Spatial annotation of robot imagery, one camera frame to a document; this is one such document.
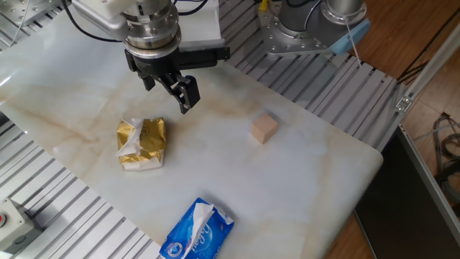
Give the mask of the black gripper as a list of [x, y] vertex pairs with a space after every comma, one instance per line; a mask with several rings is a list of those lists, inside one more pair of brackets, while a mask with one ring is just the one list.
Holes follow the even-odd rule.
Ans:
[[168, 54], [156, 50], [142, 50], [125, 47], [124, 50], [128, 67], [132, 72], [138, 72], [147, 91], [155, 87], [152, 76], [158, 76], [158, 81], [165, 87], [169, 95], [179, 103], [181, 114], [186, 114], [201, 99], [196, 78], [182, 76], [180, 72], [180, 48], [176, 47]]

